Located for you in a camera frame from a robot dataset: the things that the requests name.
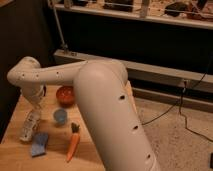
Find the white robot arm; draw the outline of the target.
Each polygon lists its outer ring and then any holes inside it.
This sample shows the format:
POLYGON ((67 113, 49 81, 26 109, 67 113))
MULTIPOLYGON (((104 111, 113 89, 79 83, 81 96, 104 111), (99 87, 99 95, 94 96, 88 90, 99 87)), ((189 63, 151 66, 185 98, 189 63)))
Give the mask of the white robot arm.
POLYGON ((32 104, 45 85, 74 88, 74 97, 106 171, 161 171, 126 92, 128 73, 118 60, 88 60, 43 68, 32 57, 7 74, 32 104))

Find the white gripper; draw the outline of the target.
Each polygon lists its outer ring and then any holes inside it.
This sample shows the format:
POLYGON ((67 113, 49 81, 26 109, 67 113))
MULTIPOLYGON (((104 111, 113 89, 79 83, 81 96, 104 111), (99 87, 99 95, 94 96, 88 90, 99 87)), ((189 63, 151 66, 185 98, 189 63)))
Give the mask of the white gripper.
POLYGON ((31 104, 31 110, 35 111, 42 110, 42 105, 39 103, 44 96, 44 86, 33 86, 33 87, 24 87, 21 89, 21 93, 23 97, 28 100, 31 104))

